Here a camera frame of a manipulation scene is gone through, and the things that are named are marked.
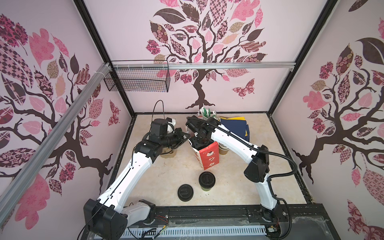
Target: robotic arm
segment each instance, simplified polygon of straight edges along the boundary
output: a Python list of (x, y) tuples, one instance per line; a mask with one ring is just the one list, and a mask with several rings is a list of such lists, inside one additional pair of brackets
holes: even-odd
[[(259, 192), (262, 217), (268, 222), (272, 221), (277, 200), (273, 197), (267, 183), (269, 157), (268, 154), (262, 153), (268, 152), (268, 148), (264, 145), (257, 147), (245, 142), (230, 133), (214, 118), (209, 118), (207, 122), (195, 116), (187, 119), (186, 126), (195, 132), (195, 137), (190, 139), (194, 148), (204, 148), (213, 141), (217, 141), (248, 163), (244, 175), (255, 183)], [(124, 207), (124, 204), (144, 172), (159, 155), (167, 153), (162, 153), (163, 149), (165, 147), (176, 149), (190, 138), (190, 135), (184, 133), (181, 128), (174, 129), (174, 125), (175, 121), (170, 118), (152, 121), (150, 132), (136, 145), (132, 158), (122, 173), (96, 201), (89, 199), (84, 205), (85, 228), (105, 240), (117, 240), (127, 226), (141, 220), (147, 224), (154, 221), (155, 205), (153, 203), (140, 200), (130, 207)]]

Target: marble floor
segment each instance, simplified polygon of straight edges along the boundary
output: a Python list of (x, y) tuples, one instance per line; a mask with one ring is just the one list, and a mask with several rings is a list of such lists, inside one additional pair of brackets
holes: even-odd
[[(185, 131), (186, 117), (192, 114), (166, 114), (166, 118), (176, 119), (176, 126)], [(265, 145), (269, 151), (283, 154), (283, 150), (275, 135), (266, 114), (221, 114), (222, 117), (243, 116), (250, 128), (250, 142), (257, 146)], [(119, 173), (131, 159), (134, 146), (149, 131), (151, 115), (138, 115), (135, 121), (128, 146), (126, 148)], [(148, 200), (157, 206), (180, 205), (251, 205), (260, 204), (260, 197), (254, 183), (243, 174), (247, 164), (231, 150), (220, 155), (220, 163), (207, 169), (216, 177), (215, 186), (204, 192), (199, 185), (198, 177), (204, 172), (188, 142), (181, 145), (173, 158), (158, 157), (152, 166), (140, 178), (130, 194), (126, 206), (140, 199)], [(270, 156), (270, 174), (284, 173), (291, 170), (288, 162), (279, 157)], [(182, 184), (189, 184), (194, 189), (193, 198), (188, 202), (181, 201), (177, 190)], [(305, 204), (305, 199), (295, 177), (279, 177), (272, 180), (272, 187), (278, 197), (286, 199), (288, 204)]]

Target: butterfly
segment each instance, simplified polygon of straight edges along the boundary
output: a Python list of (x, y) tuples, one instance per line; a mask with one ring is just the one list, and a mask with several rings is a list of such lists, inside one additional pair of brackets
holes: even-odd
[(118, 115), (121, 111), (117, 107), (115, 107), (115, 104), (111, 100), (109, 101), (109, 105), (111, 106), (112, 116), (109, 118), (108, 126), (110, 126), (112, 124), (117, 124), (119, 122)]
[(254, 92), (253, 92), (255, 90), (255, 88), (253, 87), (254, 84), (255, 84), (255, 79), (252, 79), (247, 83), (245, 88), (234, 88), (232, 90), (239, 93), (239, 96), (244, 99), (244, 96), (247, 94), (247, 92), (254, 94)]

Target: red paper box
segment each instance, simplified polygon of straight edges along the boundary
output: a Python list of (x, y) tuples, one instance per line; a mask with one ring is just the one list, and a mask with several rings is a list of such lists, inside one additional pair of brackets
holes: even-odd
[(211, 166), (214, 166), (218, 164), (219, 159), (219, 153), (218, 153), (218, 143), (213, 142), (211, 145), (209, 145), (206, 148), (201, 149), (198, 151), (197, 149), (193, 148), (193, 151), (196, 155), (197, 160), (199, 161), (201, 167), (206, 170), (210, 168)]

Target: wire mesh basket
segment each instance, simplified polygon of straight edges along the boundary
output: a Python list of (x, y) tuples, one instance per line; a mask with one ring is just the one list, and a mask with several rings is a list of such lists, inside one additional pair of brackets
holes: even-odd
[(168, 61), (124, 60), (112, 61), (117, 77), (110, 72), (104, 78), (109, 91), (118, 91), (121, 82), (124, 91), (168, 92), (170, 76)]

